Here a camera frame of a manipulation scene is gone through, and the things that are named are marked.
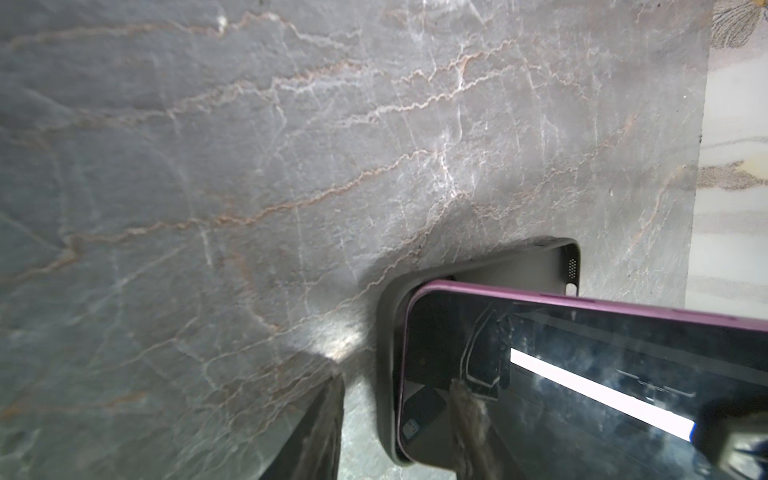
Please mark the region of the purple cased phone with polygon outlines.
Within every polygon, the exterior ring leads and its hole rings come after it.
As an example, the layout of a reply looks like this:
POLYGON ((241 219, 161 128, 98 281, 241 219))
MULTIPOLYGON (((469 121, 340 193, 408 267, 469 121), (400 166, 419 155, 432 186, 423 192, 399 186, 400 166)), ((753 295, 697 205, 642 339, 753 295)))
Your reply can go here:
POLYGON ((767 397, 762 320, 438 280, 408 303, 396 445, 452 469, 448 395, 486 406, 504 479, 731 479, 701 408, 767 397))

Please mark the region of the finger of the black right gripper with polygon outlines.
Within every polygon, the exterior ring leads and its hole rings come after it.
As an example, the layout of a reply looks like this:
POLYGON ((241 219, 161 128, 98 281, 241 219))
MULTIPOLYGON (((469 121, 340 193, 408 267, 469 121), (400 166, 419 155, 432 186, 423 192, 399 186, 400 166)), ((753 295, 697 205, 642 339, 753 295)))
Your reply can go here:
POLYGON ((731 479, 767 478, 767 397, 718 399, 697 414, 690 440, 731 479))

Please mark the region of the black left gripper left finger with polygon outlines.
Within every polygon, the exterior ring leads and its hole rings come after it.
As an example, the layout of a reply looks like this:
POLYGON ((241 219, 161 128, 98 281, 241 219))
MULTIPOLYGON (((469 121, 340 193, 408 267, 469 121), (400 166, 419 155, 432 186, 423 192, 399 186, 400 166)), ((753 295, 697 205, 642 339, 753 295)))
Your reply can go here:
POLYGON ((329 377, 261 479, 335 480, 344 420, 345 385, 329 377))

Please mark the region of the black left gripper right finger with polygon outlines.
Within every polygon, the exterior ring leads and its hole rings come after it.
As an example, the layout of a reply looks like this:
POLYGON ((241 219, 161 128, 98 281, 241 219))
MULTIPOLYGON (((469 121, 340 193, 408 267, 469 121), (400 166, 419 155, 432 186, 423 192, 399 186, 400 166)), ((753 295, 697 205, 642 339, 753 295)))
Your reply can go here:
POLYGON ((490 418, 485 403, 459 379, 448 395, 452 469, 457 479, 504 479, 504 466, 488 440, 490 418))

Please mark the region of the black phone case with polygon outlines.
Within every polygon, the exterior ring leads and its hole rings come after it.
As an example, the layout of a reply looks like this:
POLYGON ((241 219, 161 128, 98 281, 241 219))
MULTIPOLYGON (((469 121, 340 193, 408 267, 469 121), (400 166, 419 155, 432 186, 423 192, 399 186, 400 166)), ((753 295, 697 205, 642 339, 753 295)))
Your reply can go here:
POLYGON ((563 295, 580 283, 581 251, 570 238, 539 237, 474 259, 410 271, 385 283, 376 308, 377 431, 384 451, 410 466, 396 445, 396 398, 401 386, 405 310, 414 292, 435 280, 563 295))

